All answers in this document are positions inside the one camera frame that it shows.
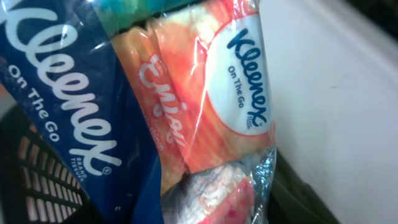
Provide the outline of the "blue Kleenex tissue multipack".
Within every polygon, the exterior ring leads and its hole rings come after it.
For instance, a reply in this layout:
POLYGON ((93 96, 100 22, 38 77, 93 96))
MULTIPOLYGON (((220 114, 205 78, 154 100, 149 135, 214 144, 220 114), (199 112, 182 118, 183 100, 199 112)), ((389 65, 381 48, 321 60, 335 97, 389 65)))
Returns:
POLYGON ((1 85, 102 223, 267 223, 258 1, 2 1, 1 85))

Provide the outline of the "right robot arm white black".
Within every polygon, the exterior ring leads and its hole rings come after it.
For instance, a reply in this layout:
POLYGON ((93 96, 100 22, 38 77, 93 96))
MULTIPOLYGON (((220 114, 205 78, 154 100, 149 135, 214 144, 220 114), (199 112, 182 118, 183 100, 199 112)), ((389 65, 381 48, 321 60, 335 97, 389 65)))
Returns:
POLYGON ((397 2, 264 1, 283 192, 309 223, 397 222, 397 2))

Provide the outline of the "grey plastic basket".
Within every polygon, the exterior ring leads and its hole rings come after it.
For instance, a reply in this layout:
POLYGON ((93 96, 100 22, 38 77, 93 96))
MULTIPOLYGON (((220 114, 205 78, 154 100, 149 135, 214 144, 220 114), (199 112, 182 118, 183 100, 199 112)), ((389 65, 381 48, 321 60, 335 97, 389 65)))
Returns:
POLYGON ((76 178, 18 106, 1 117, 1 223, 102 223, 76 178))

